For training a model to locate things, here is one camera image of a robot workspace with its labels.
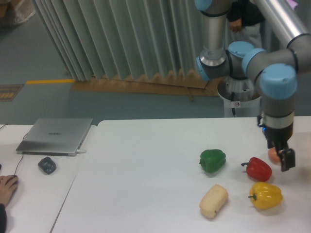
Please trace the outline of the operator hand on mouse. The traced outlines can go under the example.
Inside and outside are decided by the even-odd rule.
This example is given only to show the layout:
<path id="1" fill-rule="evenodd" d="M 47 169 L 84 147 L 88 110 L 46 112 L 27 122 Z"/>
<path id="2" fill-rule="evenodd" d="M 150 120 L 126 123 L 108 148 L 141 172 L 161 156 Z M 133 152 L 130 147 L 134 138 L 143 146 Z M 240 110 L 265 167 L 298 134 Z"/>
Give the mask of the operator hand on mouse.
<path id="1" fill-rule="evenodd" d="M 8 176 L 1 176 L 0 177 L 0 203 L 4 204 L 5 207 L 7 207 L 13 193 L 16 191 L 12 191 L 10 189 L 10 185 L 7 184 L 7 182 L 10 180 L 12 175 Z"/>

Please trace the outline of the operator black sleeve forearm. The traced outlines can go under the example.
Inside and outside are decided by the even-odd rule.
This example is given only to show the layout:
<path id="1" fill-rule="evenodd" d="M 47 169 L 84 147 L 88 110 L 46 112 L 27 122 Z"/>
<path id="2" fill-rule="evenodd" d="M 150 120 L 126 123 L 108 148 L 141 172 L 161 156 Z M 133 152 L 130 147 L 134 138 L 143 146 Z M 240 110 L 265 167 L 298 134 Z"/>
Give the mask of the operator black sleeve forearm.
<path id="1" fill-rule="evenodd" d="M 7 227 L 7 214 L 4 204 L 0 204 L 0 233 L 5 233 Z"/>

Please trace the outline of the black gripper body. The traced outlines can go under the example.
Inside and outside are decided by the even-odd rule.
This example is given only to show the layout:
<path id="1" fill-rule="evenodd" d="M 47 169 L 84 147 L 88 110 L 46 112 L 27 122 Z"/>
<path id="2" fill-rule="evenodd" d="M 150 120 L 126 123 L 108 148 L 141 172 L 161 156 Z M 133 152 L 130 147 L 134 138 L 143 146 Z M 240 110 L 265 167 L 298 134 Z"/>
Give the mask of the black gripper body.
<path id="1" fill-rule="evenodd" d="M 289 123 L 287 116 L 278 118 L 258 115 L 257 125 L 262 129 L 266 140 L 274 142 L 277 155 L 289 148 L 287 142 L 293 134 L 293 121 Z"/>

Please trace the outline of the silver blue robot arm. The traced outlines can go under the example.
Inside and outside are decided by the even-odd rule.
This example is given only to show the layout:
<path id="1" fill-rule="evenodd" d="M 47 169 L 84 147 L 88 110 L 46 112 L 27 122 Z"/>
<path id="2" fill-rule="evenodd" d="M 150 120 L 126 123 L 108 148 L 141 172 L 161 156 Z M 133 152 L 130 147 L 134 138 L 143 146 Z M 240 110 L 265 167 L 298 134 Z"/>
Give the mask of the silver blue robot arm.
<path id="1" fill-rule="evenodd" d="M 295 166 L 295 152 L 287 142 L 293 134 L 294 97 L 297 74 L 311 69 L 311 34 L 285 0 L 258 0 L 256 5 L 271 25 L 283 49 L 268 53 L 256 48 L 241 61 L 224 49 L 226 14 L 229 0 L 197 0 L 204 15 L 203 50 L 196 58 L 203 80 L 221 76 L 248 78 L 262 99 L 262 128 L 269 148 L 274 148 L 281 170 Z"/>

